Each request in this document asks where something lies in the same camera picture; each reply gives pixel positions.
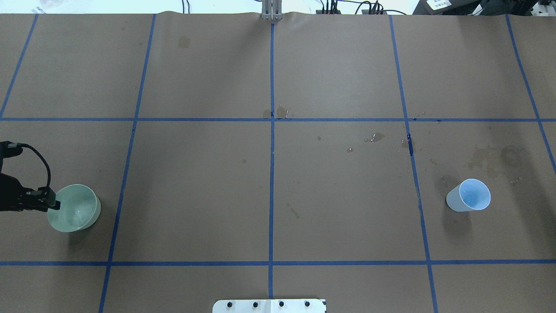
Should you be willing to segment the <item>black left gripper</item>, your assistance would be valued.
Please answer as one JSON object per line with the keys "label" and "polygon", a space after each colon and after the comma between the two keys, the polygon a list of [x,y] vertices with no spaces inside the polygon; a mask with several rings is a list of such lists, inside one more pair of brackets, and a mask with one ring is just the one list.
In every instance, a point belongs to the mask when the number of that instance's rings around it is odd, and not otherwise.
{"label": "black left gripper", "polygon": [[51,189],[33,190],[23,187],[19,180],[6,174],[0,175],[0,211],[22,212],[23,210],[37,210],[47,212],[58,211],[61,202],[57,194]]}

